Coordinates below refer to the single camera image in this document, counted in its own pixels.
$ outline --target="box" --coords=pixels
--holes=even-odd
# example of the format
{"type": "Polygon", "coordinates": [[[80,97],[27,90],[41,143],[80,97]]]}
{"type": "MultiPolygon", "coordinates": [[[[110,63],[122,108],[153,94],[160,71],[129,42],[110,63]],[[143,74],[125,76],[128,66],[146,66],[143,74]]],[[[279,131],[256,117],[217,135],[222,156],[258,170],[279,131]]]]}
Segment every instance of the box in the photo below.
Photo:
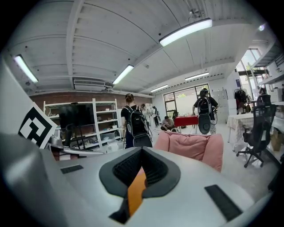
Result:
{"type": "Polygon", "coordinates": [[[274,151],[280,151],[282,137],[283,134],[280,131],[278,130],[273,131],[273,134],[271,135],[271,146],[274,151]]]}

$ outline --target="television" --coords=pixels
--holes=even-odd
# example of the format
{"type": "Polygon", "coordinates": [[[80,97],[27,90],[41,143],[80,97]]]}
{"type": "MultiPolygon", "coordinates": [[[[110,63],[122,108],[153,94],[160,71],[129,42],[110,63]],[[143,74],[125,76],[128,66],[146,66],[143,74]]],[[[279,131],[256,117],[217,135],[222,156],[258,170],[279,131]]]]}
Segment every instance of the television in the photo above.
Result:
{"type": "Polygon", "coordinates": [[[94,111],[91,104],[62,106],[59,108],[59,121],[62,129],[67,125],[91,125],[95,123],[94,111]]]}

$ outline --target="fluorescent ceiling light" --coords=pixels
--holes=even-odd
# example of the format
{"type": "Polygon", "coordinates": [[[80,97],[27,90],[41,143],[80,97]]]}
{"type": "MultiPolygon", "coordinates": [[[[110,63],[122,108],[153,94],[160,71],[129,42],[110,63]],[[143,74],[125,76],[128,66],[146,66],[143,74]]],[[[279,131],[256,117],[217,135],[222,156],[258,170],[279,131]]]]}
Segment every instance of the fluorescent ceiling light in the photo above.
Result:
{"type": "Polygon", "coordinates": [[[169,86],[169,85],[164,85],[164,86],[158,87],[158,88],[156,88],[156,89],[154,89],[154,90],[151,90],[151,92],[160,90],[160,89],[165,88],[165,87],[168,87],[168,86],[169,86]]]}
{"type": "Polygon", "coordinates": [[[201,77],[201,76],[205,76],[205,75],[208,75],[208,74],[209,74],[209,72],[201,73],[201,74],[198,74],[198,75],[195,75],[195,76],[192,76],[192,77],[188,77],[185,80],[191,80],[191,79],[194,79],[194,78],[197,78],[197,77],[201,77]]]}
{"type": "Polygon", "coordinates": [[[118,84],[131,70],[133,70],[133,68],[134,66],[128,65],[112,84],[118,84]]]}
{"type": "Polygon", "coordinates": [[[22,55],[18,55],[14,58],[14,60],[17,62],[19,67],[23,70],[23,72],[33,81],[34,83],[38,82],[38,79],[33,75],[32,71],[28,68],[27,64],[23,60],[22,55]]]}
{"type": "Polygon", "coordinates": [[[175,30],[174,32],[166,35],[164,38],[160,39],[160,44],[165,47],[166,45],[172,43],[173,41],[176,41],[177,39],[188,35],[190,33],[212,27],[212,20],[210,18],[206,18],[203,20],[199,20],[197,22],[191,23],[189,25],[186,25],[182,28],[179,28],[175,30]]]}

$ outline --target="person sitting on floor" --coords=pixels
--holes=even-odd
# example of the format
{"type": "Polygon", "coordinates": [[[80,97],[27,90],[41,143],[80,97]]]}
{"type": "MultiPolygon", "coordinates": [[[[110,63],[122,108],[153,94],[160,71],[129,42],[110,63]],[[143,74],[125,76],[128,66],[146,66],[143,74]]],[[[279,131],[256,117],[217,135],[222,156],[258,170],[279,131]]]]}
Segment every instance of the person sitting on floor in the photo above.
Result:
{"type": "Polygon", "coordinates": [[[165,116],[165,119],[162,121],[161,130],[167,131],[174,128],[174,121],[171,117],[165,116]]]}

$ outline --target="woman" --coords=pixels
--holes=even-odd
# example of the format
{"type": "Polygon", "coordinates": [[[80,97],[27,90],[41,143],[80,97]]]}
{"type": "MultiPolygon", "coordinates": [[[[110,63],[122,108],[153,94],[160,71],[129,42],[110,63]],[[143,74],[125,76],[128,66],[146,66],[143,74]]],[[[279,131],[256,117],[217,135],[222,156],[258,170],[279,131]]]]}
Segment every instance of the woman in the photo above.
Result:
{"type": "Polygon", "coordinates": [[[203,90],[201,90],[201,92],[200,92],[200,98],[199,99],[197,99],[197,101],[195,102],[195,104],[193,105],[193,107],[192,107],[192,115],[193,116],[195,116],[195,112],[194,112],[194,110],[195,110],[195,108],[197,108],[198,107],[198,103],[203,99],[203,98],[207,98],[209,101],[210,101],[210,103],[211,103],[211,114],[209,114],[209,117],[210,117],[210,122],[211,122],[211,126],[210,126],[210,133],[211,133],[211,135],[214,135],[214,134],[216,134],[216,126],[213,124],[213,122],[214,122],[214,120],[215,120],[215,116],[214,116],[214,114],[213,114],[213,111],[214,111],[214,107],[215,107],[215,109],[217,109],[218,107],[219,107],[219,105],[218,105],[218,102],[216,102],[216,100],[214,99],[214,98],[212,98],[211,96],[209,96],[209,91],[206,89],[206,88],[204,88],[203,90]]]}
{"type": "Polygon", "coordinates": [[[159,121],[158,121],[159,112],[155,106],[153,106],[153,109],[154,109],[153,117],[157,128],[159,126],[159,121]]]}
{"type": "Polygon", "coordinates": [[[141,105],[142,114],[145,116],[146,120],[150,123],[150,110],[145,104],[141,105]]]}
{"type": "Polygon", "coordinates": [[[127,103],[127,105],[121,111],[121,119],[122,119],[122,125],[126,128],[126,134],[125,134],[126,146],[125,146],[125,148],[129,148],[129,147],[134,147],[134,145],[133,145],[133,136],[129,133],[127,126],[126,126],[128,118],[131,114],[128,109],[131,108],[134,111],[135,110],[140,111],[140,107],[134,103],[133,94],[127,94],[125,96],[125,102],[127,103]]]}

